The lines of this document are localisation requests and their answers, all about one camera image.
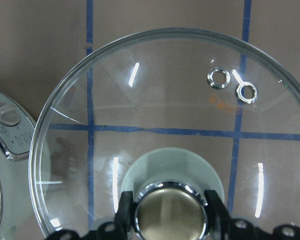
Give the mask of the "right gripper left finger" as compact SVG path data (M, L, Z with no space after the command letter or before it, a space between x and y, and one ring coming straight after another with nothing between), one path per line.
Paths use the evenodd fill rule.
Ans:
M129 239L130 231L133 227L134 199L132 191L123 191L121 193L118 209L114 216L114 222L120 226L123 233L123 240Z

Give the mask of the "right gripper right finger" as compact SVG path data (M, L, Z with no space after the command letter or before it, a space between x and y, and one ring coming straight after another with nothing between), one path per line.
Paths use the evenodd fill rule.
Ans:
M231 216L215 190L205 190L208 233L213 240L225 240Z

